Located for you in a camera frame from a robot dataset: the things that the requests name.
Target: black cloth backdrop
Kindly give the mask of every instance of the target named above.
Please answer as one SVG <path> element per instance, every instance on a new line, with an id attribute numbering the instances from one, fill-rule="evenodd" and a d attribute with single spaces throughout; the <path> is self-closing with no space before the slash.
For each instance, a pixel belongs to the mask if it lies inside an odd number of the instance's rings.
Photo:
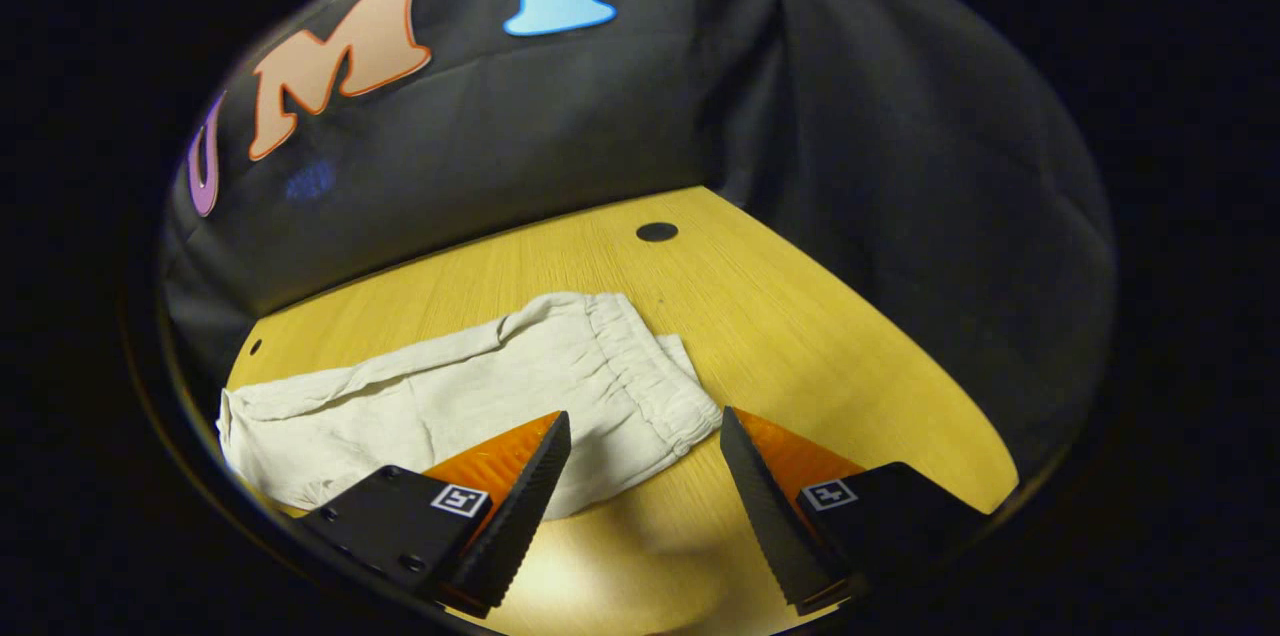
<path id="1" fill-rule="evenodd" d="M 165 297 L 209 384 L 256 319 L 353 276 L 705 184 L 918 340 L 1024 477 L 1080 425 L 1116 289 L 1106 202 L 1050 86 L 960 3 L 600 0 L 607 24 L 516 38 L 520 0 L 412 0 L 429 65 L 319 116 L 287 97 L 296 133 L 251 163 L 253 67 L 357 1 L 310 3 L 211 93 L 211 215 L 174 179 Z M 332 188 L 297 188 L 317 171 Z"/>

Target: wrinkled fabric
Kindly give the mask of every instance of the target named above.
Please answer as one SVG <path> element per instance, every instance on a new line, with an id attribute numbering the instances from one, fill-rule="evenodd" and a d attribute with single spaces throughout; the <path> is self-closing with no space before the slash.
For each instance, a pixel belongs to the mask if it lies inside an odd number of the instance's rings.
<path id="1" fill-rule="evenodd" d="M 573 449 L 544 518 L 658 473 L 719 426 L 677 335 L 654 337 L 622 294 L 544 294 L 516 314 L 347 369 L 223 390 L 230 467 L 314 509 L 394 463 L 426 471 L 553 411 Z"/>

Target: light wood tabletop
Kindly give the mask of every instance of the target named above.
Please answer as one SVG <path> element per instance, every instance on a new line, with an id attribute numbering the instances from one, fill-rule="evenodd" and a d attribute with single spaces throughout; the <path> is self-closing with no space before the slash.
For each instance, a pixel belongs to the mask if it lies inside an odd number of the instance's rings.
<path id="1" fill-rule="evenodd" d="M 639 239 L 650 221 L 680 232 Z M 984 513 L 1018 484 L 995 427 L 919 346 L 703 188 L 532 223 L 326 290 L 262 317 L 228 386 L 352 366 L 548 290 L 626 294 L 654 334 L 681 335 L 717 403 L 864 467 L 904 459 Z M 649 481 L 543 523 L 502 607 L 479 623 L 513 635 L 751 635 L 829 610 L 800 618 L 782 599 L 717 434 Z"/>

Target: screw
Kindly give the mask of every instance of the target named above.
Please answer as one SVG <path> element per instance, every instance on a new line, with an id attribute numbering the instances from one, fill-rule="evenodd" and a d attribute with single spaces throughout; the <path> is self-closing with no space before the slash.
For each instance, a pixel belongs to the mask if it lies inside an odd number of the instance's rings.
<path id="1" fill-rule="evenodd" d="M 412 571 L 413 573 L 417 573 L 424 568 L 426 568 L 426 564 L 422 563 L 422 559 L 415 557 L 413 554 L 401 554 L 401 566 Z"/>

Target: letter m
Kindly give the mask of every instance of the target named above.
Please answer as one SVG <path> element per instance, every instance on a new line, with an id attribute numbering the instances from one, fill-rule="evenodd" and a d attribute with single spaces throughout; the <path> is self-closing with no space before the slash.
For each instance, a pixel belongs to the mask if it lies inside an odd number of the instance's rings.
<path id="1" fill-rule="evenodd" d="M 347 77 L 338 90 L 344 97 L 369 93 L 425 67 L 431 51 L 413 42 L 411 3 L 360 0 L 329 40 L 302 29 L 271 49 L 253 70 L 259 77 L 256 129 L 248 157 L 259 161 L 297 129 L 296 113 L 284 111 L 284 92 L 312 115 L 324 111 L 343 61 Z"/>

